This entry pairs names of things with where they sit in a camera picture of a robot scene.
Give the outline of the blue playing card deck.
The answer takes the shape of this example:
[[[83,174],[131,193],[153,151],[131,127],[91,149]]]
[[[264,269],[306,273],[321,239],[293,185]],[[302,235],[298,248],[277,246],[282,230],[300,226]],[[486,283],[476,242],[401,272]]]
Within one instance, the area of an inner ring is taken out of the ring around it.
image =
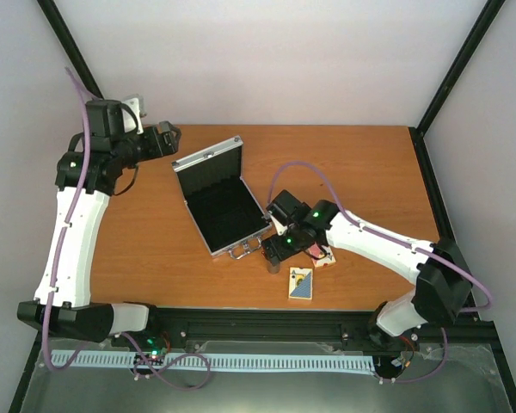
[[[313,298],[313,269],[290,267],[289,270],[289,299],[312,300]]]

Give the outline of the red playing card deck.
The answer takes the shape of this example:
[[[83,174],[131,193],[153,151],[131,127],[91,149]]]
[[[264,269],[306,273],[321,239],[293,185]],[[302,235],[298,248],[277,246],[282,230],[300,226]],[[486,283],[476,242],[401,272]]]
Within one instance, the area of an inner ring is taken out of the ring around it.
[[[314,243],[305,254],[311,259],[315,268],[324,268],[336,263],[335,256],[329,246]]]

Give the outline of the aluminium poker case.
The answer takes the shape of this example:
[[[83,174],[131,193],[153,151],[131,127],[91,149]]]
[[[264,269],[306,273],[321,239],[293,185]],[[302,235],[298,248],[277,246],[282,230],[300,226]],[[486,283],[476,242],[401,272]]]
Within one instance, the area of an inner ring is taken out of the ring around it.
[[[177,159],[172,169],[211,256],[239,260],[261,249],[271,224],[243,178],[240,136]]]

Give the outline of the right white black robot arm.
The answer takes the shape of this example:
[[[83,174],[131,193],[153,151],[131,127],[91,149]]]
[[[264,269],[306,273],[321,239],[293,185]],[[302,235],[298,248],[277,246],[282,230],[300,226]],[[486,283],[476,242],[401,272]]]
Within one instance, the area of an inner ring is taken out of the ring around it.
[[[367,334],[377,348],[387,348],[393,338],[423,324],[452,326],[464,312],[472,284],[463,275],[468,268],[460,249],[450,239],[430,243],[405,237],[328,200],[308,206],[286,190],[267,205],[267,215],[276,232],[262,248],[273,268],[300,253],[322,266],[333,260],[335,249],[347,250],[412,285],[409,293],[379,305],[369,319]]]

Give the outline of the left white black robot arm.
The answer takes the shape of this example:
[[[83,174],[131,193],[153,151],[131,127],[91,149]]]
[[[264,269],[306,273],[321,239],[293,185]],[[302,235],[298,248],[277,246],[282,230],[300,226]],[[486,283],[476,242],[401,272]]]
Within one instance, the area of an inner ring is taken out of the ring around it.
[[[168,121],[143,126],[144,100],[90,100],[83,131],[74,135],[57,164],[57,216],[46,268],[33,299],[17,318],[51,336],[101,342],[131,332],[141,345],[156,344],[162,325],[146,304],[97,304],[90,275],[101,220],[124,170],[177,153],[181,130]]]

